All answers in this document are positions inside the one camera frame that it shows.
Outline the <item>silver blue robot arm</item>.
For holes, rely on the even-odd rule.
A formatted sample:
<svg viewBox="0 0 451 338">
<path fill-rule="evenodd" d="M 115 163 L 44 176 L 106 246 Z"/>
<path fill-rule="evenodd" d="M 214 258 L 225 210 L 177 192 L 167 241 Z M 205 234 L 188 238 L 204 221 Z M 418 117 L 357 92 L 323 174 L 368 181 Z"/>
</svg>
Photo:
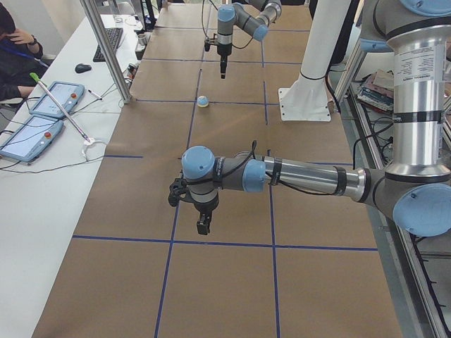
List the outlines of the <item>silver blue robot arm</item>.
<svg viewBox="0 0 451 338">
<path fill-rule="evenodd" d="M 250 15 L 241 3 L 223 4 L 218 8 L 218 27 L 213 42 L 221 57 L 220 74 L 222 79 L 226 78 L 228 57 L 232 54 L 233 28 L 237 26 L 252 39 L 262 42 L 268 33 L 269 25 L 281 17 L 282 4 L 280 1 L 248 1 L 247 3 L 260 10 L 256 17 Z"/>
<path fill-rule="evenodd" d="M 237 26 L 261 42 L 282 15 L 280 1 L 246 1 L 260 13 L 253 17 L 242 4 L 221 5 L 215 45 L 225 78 Z M 318 1 L 298 80 L 279 93 L 282 120 L 319 120 L 308 109 L 330 60 L 352 1 Z M 347 196 L 377 208 L 395 224 L 419 237 L 450 230 L 450 169 L 439 160 L 444 121 L 446 42 L 450 37 L 450 1 L 365 1 L 362 50 L 393 51 L 393 159 L 383 170 L 317 165 L 252 150 L 233 158 L 215 157 L 205 146 L 182 155 L 182 178 L 170 186 L 168 202 L 194 204 L 200 212 L 199 234 L 210 233 L 220 189 L 262 192 L 264 185 L 284 185 L 318 196 Z"/>
</svg>

